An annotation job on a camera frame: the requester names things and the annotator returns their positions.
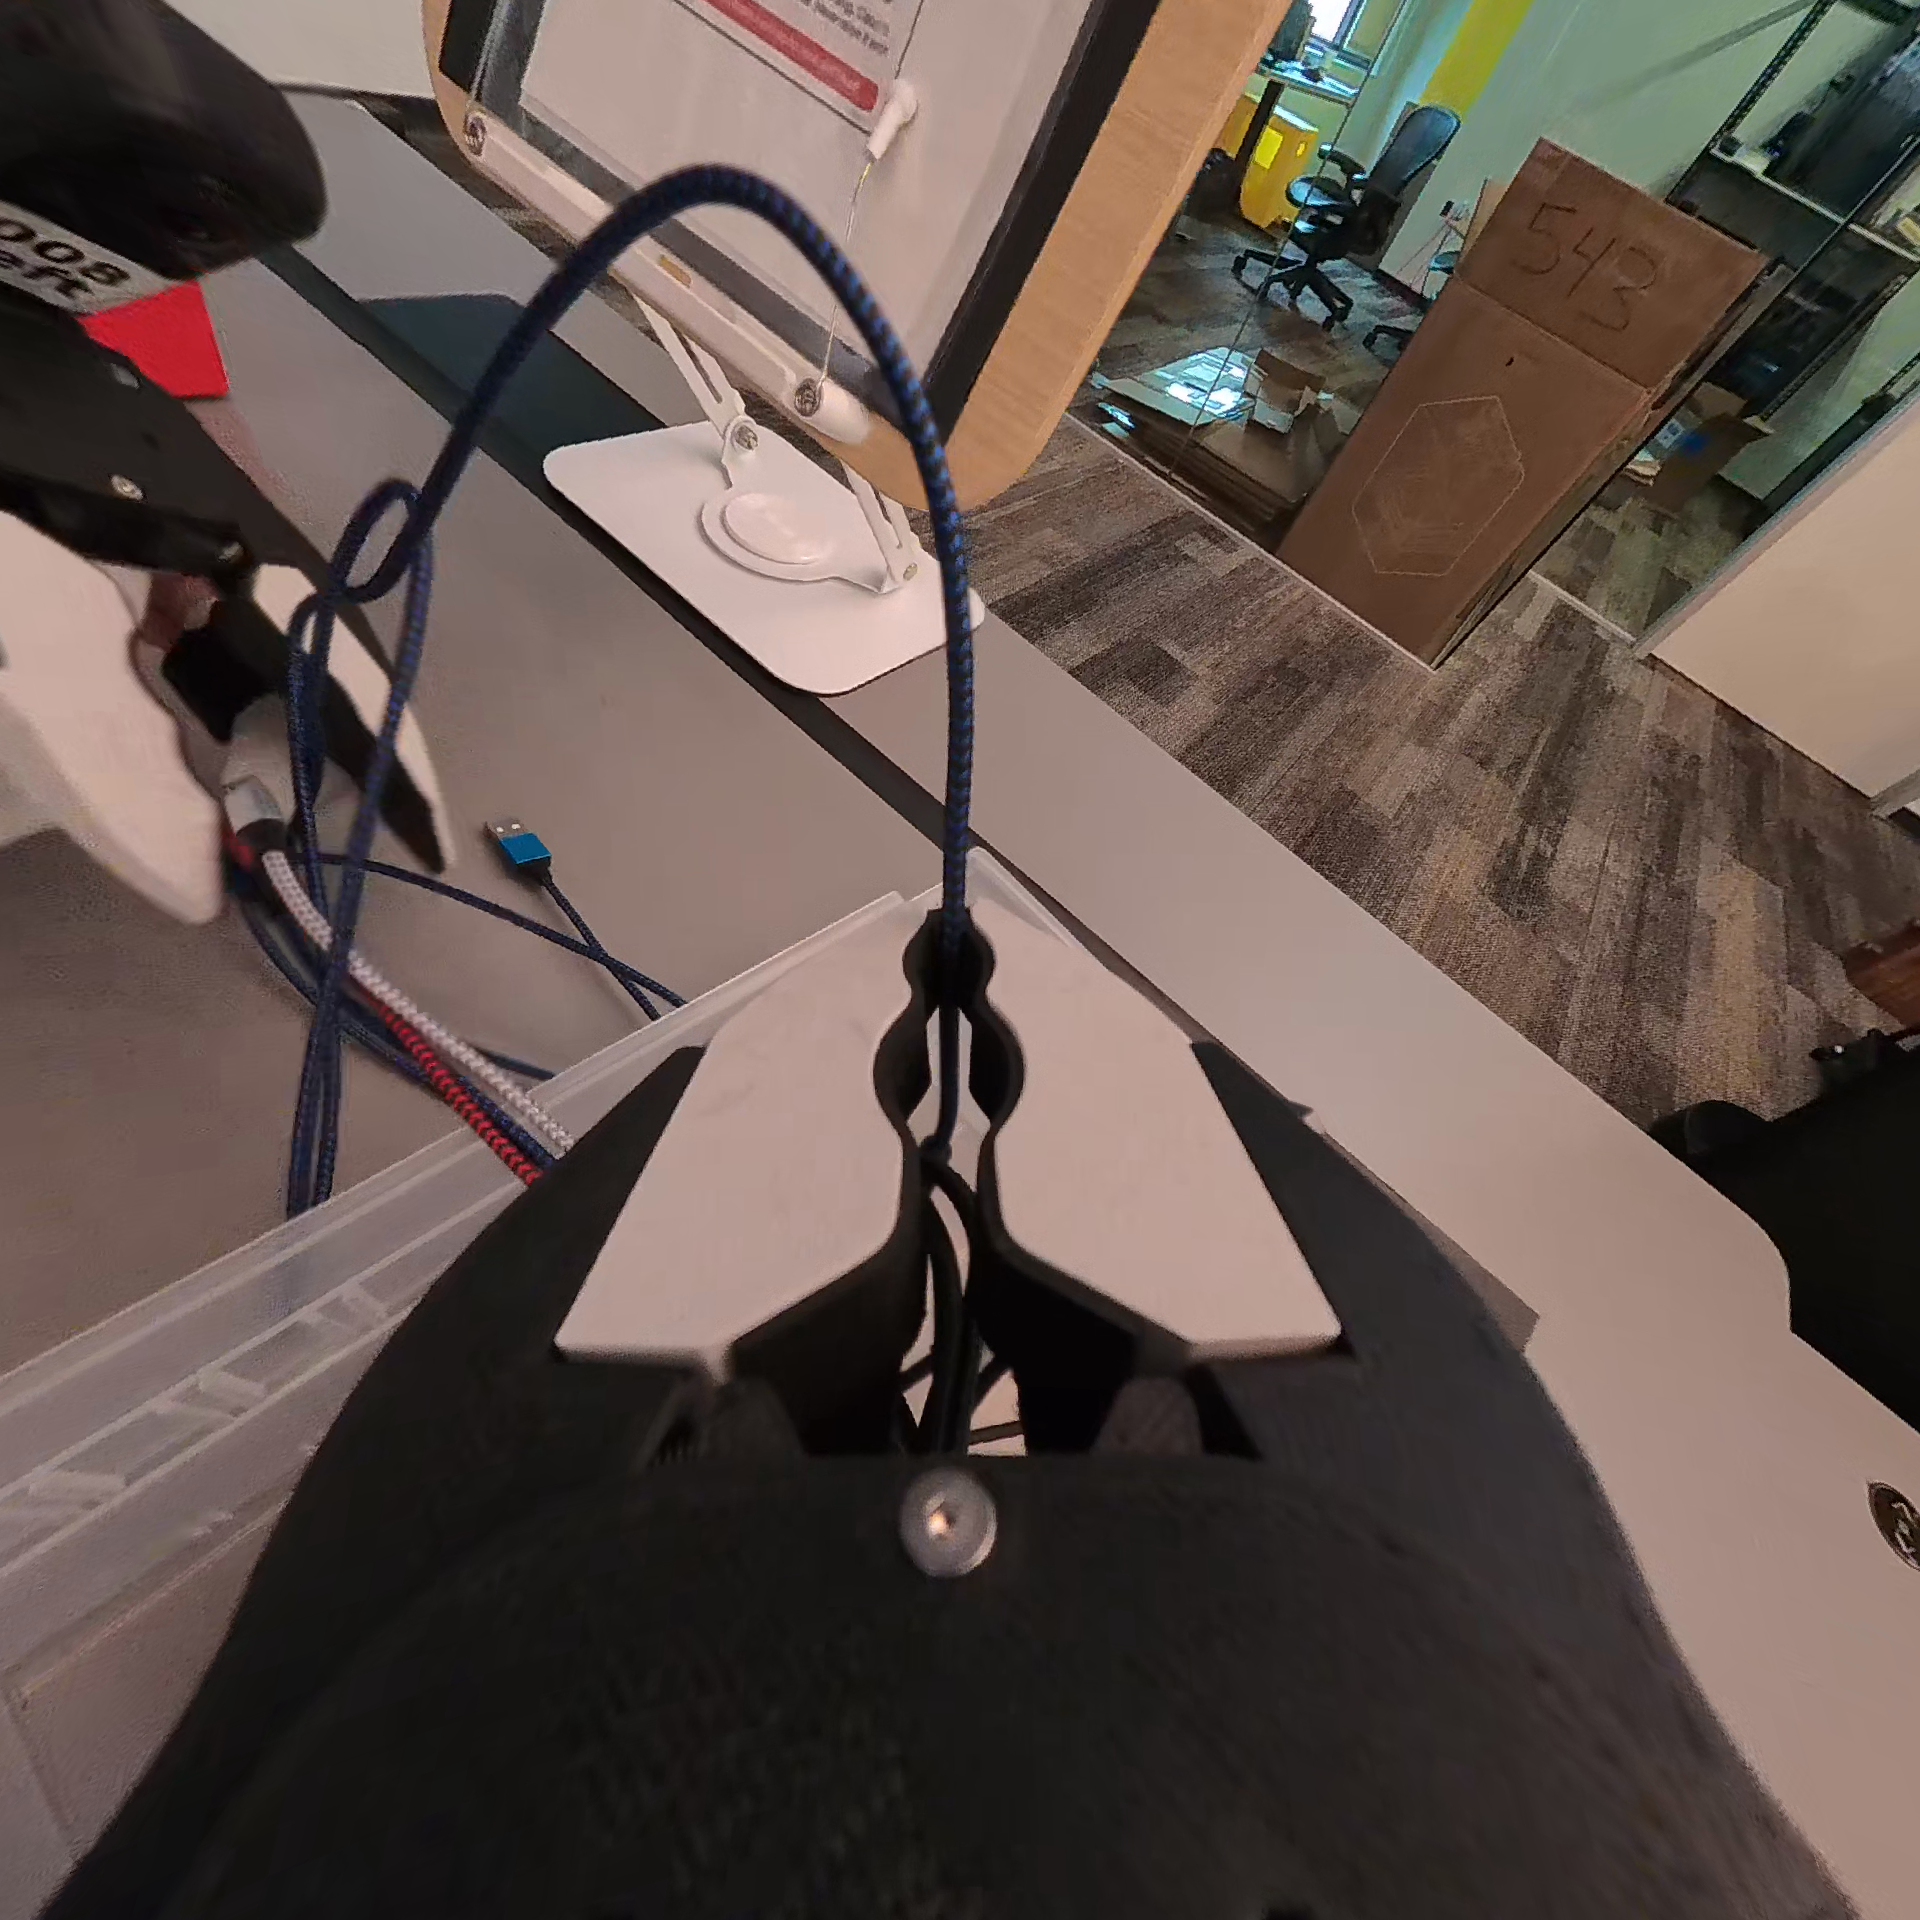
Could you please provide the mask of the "red plastic bin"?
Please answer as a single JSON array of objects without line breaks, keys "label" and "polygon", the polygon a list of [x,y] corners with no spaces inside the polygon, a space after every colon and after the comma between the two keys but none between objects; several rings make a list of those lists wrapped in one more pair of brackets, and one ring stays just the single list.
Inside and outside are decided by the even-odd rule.
[{"label": "red plastic bin", "polygon": [[87,312],[81,327],[98,346],[121,352],[139,377],[183,401],[229,395],[229,365],[196,280]]}]

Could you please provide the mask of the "yellow cabinet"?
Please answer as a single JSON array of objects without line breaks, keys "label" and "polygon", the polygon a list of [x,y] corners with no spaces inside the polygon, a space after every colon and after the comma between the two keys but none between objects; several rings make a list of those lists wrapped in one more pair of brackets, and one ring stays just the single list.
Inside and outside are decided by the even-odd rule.
[{"label": "yellow cabinet", "polygon": [[1290,188],[1317,171],[1318,146],[1317,123],[1295,116],[1279,90],[1237,182],[1237,213],[1250,227],[1277,233],[1292,223]]}]

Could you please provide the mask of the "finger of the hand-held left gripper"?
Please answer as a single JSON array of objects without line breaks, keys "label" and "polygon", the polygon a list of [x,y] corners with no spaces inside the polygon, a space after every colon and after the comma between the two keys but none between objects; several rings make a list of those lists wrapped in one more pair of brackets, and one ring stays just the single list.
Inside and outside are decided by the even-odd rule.
[{"label": "finger of the hand-held left gripper", "polygon": [[[208,599],[200,624],[180,629],[167,650],[170,696],[213,740],[213,789],[238,789],[274,805],[280,822],[296,813],[289,672],[291,660],[315,650],[315,637],[295,639],[295,615],[310,593],[315,580],[302,569],[262,566],[238,593]],[[327,774],[349,780],[358,792],[368,787],[391,690],[391,668],[373,639],[346,615],[338,615],[323,676],[305,710],[302,733],[305,746],[321,755],[316,787],[327,785]],[[413,713],[398,721],[375,813],[415,863],[435,876],[447,873],[444,792]]]},{"label": "finger of the hand-held left gripper", "polygon": [[4,518],[4,847],[60,832],[180,923],[222,907],[222,813],[133,665],[121,575]]}]

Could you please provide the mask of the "flattened cardboard sheets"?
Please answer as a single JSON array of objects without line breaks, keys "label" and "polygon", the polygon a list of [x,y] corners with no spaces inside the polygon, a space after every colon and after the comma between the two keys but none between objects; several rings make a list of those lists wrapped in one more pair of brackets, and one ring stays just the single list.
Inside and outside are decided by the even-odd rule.
[{"label": "flattened cardboard sheets", "polygon": [[1091,371],[1091,404],[1109,436],[1265,541],[1292,525],[1362,417],[1277,350],[1194,350],[1123,379]]}]

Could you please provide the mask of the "clear plastic bin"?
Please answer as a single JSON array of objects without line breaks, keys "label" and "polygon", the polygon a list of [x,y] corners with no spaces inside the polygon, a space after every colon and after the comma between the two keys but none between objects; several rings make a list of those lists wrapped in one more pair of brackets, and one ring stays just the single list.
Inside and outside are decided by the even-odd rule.
[{"label": "clear plastic bin", "polygon": [[444,1136],[4,1379],[4,1918],[106,1831],[352,1383],[513,1194]]}]

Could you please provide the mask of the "tall cardboard box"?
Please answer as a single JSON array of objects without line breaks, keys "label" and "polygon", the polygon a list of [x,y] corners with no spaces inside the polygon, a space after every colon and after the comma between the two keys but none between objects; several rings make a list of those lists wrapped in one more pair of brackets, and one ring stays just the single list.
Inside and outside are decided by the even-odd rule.
[{"label": "tall cardboard box", "polygon": [[1537,140],[1279,561],[1443,663],[1645,443],[1764,267],[1764,251]]}]

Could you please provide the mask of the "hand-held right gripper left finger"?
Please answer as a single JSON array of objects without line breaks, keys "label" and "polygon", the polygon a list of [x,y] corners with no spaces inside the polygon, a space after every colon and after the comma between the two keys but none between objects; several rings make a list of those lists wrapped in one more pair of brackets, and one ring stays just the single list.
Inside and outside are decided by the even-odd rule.
[{"label": "hand-held right gripper left finger", "polygon": [[569,1359],[728,1379],[752,1336],[898,1251],[934,1079],[922,935],[890,894],[710,1036],[560,1325]]}]

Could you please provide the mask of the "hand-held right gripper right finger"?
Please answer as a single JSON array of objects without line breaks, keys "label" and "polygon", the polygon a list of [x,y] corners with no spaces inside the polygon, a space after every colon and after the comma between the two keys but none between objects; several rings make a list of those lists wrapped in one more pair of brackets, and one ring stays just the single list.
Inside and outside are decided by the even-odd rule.
[{"label": "hand-held right gripper right finger", "polygon": [[1340,1315],[1182,1029],[1046,930],[974,930],[976,1315],[1020,1379],[1318,1355]]}]

